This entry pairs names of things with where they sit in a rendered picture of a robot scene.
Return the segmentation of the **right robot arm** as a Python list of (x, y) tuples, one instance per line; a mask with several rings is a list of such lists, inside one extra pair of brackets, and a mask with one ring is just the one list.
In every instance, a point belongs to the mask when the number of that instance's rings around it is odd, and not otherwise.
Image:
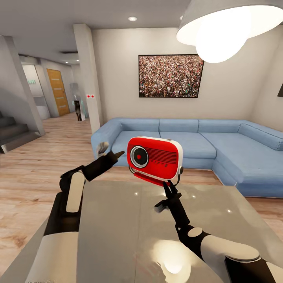
[(205, 233), (190, 221), (180, 202), (181, 193), (163, 182), (166, 200), (154, 206), (156, 213), (170, 210), (180, 242), (202, 259), (224, 283), (283, 283), (283, 269), (261, 258), (248, 245)]

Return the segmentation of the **radio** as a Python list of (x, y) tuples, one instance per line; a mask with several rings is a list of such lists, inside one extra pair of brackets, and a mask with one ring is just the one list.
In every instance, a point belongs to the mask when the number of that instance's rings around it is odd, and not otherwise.
[[(178, 182), (173, 187), (179, 183), (184, 169), (182, 146), (176, 141), (161, 138), (133, 137), (128, 143), (127, 160), (134, 176), (162, 187), (164, 181), (134, 172), (132, 168), (166, 180), (178, 175)], [(166, 184), (171, 186), (169, 181)]]

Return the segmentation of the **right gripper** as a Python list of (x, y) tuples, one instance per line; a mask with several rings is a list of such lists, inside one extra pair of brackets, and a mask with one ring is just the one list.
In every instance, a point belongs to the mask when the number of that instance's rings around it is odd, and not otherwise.
[(174, 219), (183, 216), (186, 212), (180, 202), (181, 193), (173, 186), (168, 187), (166, 182), (163, 182), (167, 199), (162, 202), (163, 206), (168, 206)]

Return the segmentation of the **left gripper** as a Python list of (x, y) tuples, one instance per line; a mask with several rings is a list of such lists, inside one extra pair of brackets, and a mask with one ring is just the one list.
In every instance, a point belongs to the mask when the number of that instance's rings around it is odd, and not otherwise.
[(121, 155), (123, 155), (125, 151), (120, 151), (114, 154), (112, 151), (107, 153), (105, 156), (95, 160), (92, 162), (96, 168), (99, 170), (99, 176), (106, 172), (107, 170), (111, 169), (114, 164), (118, 162), (118, 159)]

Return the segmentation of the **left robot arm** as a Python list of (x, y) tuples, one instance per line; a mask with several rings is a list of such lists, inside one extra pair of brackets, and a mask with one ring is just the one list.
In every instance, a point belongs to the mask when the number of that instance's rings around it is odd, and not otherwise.
[[(111, 169), (125, 151), (105, 154), (102, 142), (94, 162), (61, 175), (57, 193), (37, 256), (25, 283), (76, 283), (77, 240), (85, 180)], [(81, 171), (81, 172), (80, 172)]]

